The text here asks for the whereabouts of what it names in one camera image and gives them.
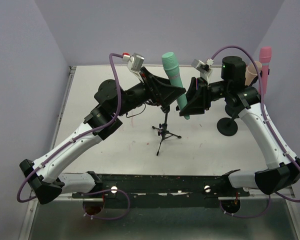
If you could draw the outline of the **mint green toy microphone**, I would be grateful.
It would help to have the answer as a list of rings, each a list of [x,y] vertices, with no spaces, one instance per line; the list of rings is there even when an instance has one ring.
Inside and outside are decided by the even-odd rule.
[[[175,87],[184,88],[182,79],[180,76],[180,66],[178,59],[174,52],[166,52],[161,56],[163,69],[170,81],[170,84]],[[178,97],[177,105],[181,111],[188,103],[186,94],[183,93]]]

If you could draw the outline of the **black round-base stand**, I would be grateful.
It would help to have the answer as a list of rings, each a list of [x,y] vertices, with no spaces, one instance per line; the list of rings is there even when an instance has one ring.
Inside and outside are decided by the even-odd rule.
[[[217,122],[217,130],[224,136],[231,137],[234,136],[238,132],[238,124],[235,119],[237,119],[238,112],[235,110],[226,111],[228,117],[223,117]]]

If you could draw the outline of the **black tripod shock-mount stand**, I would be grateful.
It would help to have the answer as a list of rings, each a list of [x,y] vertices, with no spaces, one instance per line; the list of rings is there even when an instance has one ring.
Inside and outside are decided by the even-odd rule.
[[[162,142],[164,140],[169,139],[171,137],[176,137],[178,139],[182,138],[181,135],[174,134],[174,133],[172,133],[172,132],[170,132],[168,130],[168,114],[170,112],[170,107],[168,106],[167,109],[165,109],[163,112],[164,112],[164,123],[160,123],[158,127],[155,127],[155,126],[151,127],[153,130],[156,130],[157,131],[157,135],[159,137],[161,137],[161,140],[160,140],[160,143],[159,143],[159,147],[158,147],[158,150],[156,152],[156,156],[159,155],[160,149],[161,149],[161,145],[162,145]]]

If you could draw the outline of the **beige toy microphone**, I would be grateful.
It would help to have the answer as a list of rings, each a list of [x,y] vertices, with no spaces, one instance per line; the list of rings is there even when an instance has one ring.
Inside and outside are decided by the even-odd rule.
[[[251,62],[247,67],[245,71],[245,85],[249,86],[255,77],[258,76],[258,73],[260,73],[262,69],[262,63],[259,61]]]

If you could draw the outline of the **pink toy microphone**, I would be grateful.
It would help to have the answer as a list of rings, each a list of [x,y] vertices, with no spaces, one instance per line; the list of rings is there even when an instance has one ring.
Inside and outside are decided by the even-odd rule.
[[[262,84],[262,95],[264,96],[267,92],[268,75],[270,73],[269,65],[272,59],[272,47],[264,46],[259,51],[259,62],[261,63],[261,84]]]

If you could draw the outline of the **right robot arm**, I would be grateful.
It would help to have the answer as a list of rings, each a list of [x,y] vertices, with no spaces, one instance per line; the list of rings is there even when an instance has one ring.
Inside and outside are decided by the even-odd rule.
[[[218,131],[225,136],[233,136],[238,126],[235,118],[240,118],[256,140],[267,168],[256,172],[235,170],[228,174],[233,188],[259,189],[266,195],[293,185],[300,179],[300,158],[285,143],[272,124],[266,108],[261,104],[261,95],[252,86],[246,85],[246,63],[238,56],[222,59],[221,81],[208,81],[213,64],[195,59],[192,67],[200,72],[199,78],[192,78],[186,93],[187,104],[180,116],[201,115],[209,110],[211,103],[224,99],[233,109],[231,117],[217,122]]]

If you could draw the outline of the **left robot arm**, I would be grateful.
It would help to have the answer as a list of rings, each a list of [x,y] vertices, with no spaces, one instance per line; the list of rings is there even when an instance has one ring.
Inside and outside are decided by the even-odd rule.
[[[114,78],[101,83],[94,96],[98,105],[78,128],[42,157],[34,161],[25,159],[20,163],[25,176],[22,185],[29,184],[40,204],[48,204],[61,194],[86,195],[100,190],[102,181],[96,173],[64,173],[64,169],[88,149],[112,135],[123,124],[119,116],[146,102],[166,110],[186,92],[178,67],[165,68],[167,78],[156,76],[141,67],[136,72],[140,82],[128,90],[121,88],[116,68],[113,66],[111,69]]]

